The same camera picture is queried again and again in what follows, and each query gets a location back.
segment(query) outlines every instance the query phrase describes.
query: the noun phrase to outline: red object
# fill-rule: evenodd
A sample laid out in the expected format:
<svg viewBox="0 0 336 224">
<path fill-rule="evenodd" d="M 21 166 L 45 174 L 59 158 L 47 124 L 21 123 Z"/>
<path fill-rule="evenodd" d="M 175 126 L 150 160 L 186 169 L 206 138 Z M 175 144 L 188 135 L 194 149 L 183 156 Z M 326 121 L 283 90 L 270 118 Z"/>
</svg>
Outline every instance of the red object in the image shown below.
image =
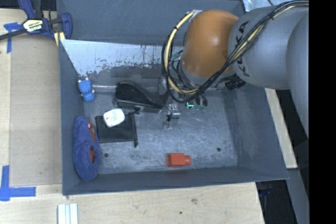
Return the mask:
<svg viewBox="0 0 336 224">
<path fill-rule="evenodd" d="M 168 155 L 168 166 L 169 167 L 182 167 L 184 165 L 189 165 L 191 163 L 191 158 L 183 153 L 171 153 Z"/>
<path fill-rule="evenodd" d="M 90 120 L 88 120 L 88 128 L 89 128 L 89 132 L 91 134 L 93 141 L 96 141 L 95 128 L 93 127 L 93 123 Z M 92 163 L 96 159 L 96 154 L 97 153 L 93 150 L 93 148 L 90 147 L 90 160 Z"/>
</svg>

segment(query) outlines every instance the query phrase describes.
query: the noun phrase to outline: yellow cable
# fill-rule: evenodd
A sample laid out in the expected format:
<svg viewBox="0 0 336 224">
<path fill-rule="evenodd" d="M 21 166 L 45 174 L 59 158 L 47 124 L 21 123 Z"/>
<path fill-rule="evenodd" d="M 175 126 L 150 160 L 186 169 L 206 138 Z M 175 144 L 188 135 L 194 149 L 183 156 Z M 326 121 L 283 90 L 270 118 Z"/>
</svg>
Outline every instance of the yellow cable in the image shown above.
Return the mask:
<svg viewBox="0 0 336 224">
<path fill-rule="evenodd" d="M 281 12 L 278 12 L 278 13 L 276 13 L 276 14 L 274 14 L 274 16 L 273 16 L 273 18 L 272 19 L 275 19 L 276 17 L 278 17 L 280 14 L 282 14 L 282 13 L 284 13 L 284 12 L 286 12 L 287 10 L 289 10 L 289 9 L 291 9 L 291 8 L 293 8 L 293 7 L 296 7 L 295 5 L 292 5 L 292 6 L 288 6 L 288 7 L 286 7 L 284 10 L 282 10 Z M 240 56 L 240 53 L 241 53 L 241 51 L 245 48 L 245 46 L 256 36 L 256 35 L 258 35 L 259 34 L 259 32 L 262 30 L 262 28 L 264 27 L 264 25 L 259 25 L 258 27 L 257 27 L 257 29 L 256 30 L 254 30 L 254 32 L 251 34 L 251 35 L 249 35 L 248 36 L 248 38 L 245 40 L 245 42 L 241 45 L 241 46 L 239 46 L 239 48 L 237 49 L 237 51 L 236 51 L 236 53 L 235 53 L 235 55 L 233 55 L 233 59 L 235 60 L 235 59 L 238 59 L 239 57 L 241 57 Z"/>
<path fill-rule="evenodd" d="M 171 47 L 171 44 L 172 44 L 172 41 L 173 41 L 173 38 L 177 32 L 177 30 L 191 17 L 193 16 L 194 13 L 193 12 L 190 12 L 188 13 L 186 16 L 184 16 L 182 18 L 182 20 L 175 26 L 175 28 L 173 29 L 173 31 L 171 32 L 170 36 L 169 36 L 169 39 L 168 39 L 168 42 L 167 42 L 167 46 L 166 46 L 166 50 L 164 52 L 164 68 L 166 71 L 168 71 L 168 63 L 169 63 L 169 51 L 170 51 L 170 47 Z M 168 78 L 168 81 L 169 81 L 169 84 L 170 86 L 177 92 L 179 93 L 182 93 L 182 94 L 191 94 L 191 93 L 195 93 L 198 88 L 196 89 L 193 89 L 193 90 L 181 90 L 180 88 L 178 88 L 175 83 L 170 79 Z"/>
</svg>

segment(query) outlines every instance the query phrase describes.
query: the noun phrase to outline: blue tape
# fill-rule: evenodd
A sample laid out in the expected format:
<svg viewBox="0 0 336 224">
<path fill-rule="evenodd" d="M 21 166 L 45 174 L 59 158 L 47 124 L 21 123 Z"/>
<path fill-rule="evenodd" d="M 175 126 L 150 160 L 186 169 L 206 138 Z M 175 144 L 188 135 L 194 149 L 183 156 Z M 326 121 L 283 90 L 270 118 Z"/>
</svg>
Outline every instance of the blue tape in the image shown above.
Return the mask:
<svg viewBox="0 0 336 224">
<path fill-rule="evenodd" d="M 35 197 L 36 187 L 9 187 L 9 165 L 2 167 L 0 201 L 9 201 L 12 197 Z"/>
<path fill-rule="evenodd" d="M 18 23 L 9 23 L 4 24 L 5 29 L 10 33 L 12 31 L 21 30 L 23 29 L 23 26 Z M 8 38 L 7 41 L 7 53 L 10 53 L 12 51 L 12 38 Z"/>
</svg>

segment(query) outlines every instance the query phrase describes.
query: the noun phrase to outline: gray bin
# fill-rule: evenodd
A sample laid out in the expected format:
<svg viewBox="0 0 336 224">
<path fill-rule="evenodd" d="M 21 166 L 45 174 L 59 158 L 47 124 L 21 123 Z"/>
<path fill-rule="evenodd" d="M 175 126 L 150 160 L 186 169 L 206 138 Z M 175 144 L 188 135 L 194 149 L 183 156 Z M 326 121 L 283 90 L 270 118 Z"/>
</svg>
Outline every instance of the gray bin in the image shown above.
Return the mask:
<svg viewBox="0 0 336 224">
<path fill-rule="evenodd" d="M 171 130 L 162 128 L 164 112 L 142 112 L 135 116 L 137 148 L 132 142 L 101 144 L 98 176 L 84 182 L 75 171 L 75 118 L 84 115 L 95 123 L 95 116 L 113 107 L 113 86 L 121 80 L 155 91 L 161 74 L 157 56 L 168 34 L 188 10 L 213 8 L 243 14 L 240 2 L 224 0 L 57 0 L 58 14 L 69 12 L 74 24 L 72 40 L 59 44 L 64 195 L 288 178 L 265 89 L 250 85 L 229 93 L 209 91 L 207 110 L 181 107 Z M 176 48 L 183 46 L 187 24 L 176 35 Z M 130 60 L 116 59 L 120 50 Z M 85 103 L 77 84 L 84 76 L 112 87 L 96 89 L 96 100 Z M 165 157 L 176 151 L 191 156 L 192 165 L 167 167 Z"/>
</svg>

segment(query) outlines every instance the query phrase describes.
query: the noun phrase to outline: wooden board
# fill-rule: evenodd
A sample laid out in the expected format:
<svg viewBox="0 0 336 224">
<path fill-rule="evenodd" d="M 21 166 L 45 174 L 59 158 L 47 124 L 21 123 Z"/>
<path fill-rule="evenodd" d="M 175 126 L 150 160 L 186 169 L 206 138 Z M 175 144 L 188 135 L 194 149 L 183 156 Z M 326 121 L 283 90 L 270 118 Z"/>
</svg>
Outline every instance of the wooden board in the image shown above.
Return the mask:
<svg viewBox="0 0 336 224">
<path fill-rule="evenodd" d="M 265 89 L 287 169 L 298 168 L 276 90 Z"/>
<path fill-rule="evenodd" d="M 1 10 L 2 26 L 4 23 L 21 23 L 24 20 L 25 13 L 22 10 Z M 7 87 L 8 103 L 9 85 L 11 90 L 9 184 L 28 186 L 61 183 L 56 43 L 45 37 L 22 34 L 12 38 L 10 54 L 6 53 L 6 44 L 7 40 L 1 42 L 2 57 L 10 59 L 2 62 L 2 72 L 6 72 L 3 75 L 7 78 L 7 83 L 3 83 L 2 87 Z M 8 126 L 8 121 L 4 122 L 4 127 L 6 125 Z"/>
<path fill-rule="evenodd" d="M 0 9 L 0 35 L 7 33 L 3 27 L 5 22 L 11 22 L 14 17 L 19 17 L 20 12 L 9 9 Z M 7 54 L 7 40 L 0 41 L 0 165 L 9 164 L 9 132 L 10 132 L 10 100 L 11 100 L 11 54 Z"/>
<path fill-rule="evenodd" d="M 0 202 L 2 223 L 56 223 L 58 204 L 78 204 L 86 223 L 265 223 L 256 186 L 135 191 L 63 197 L 61 185 L 37 187 L 37 197 Z"/>
</svg>

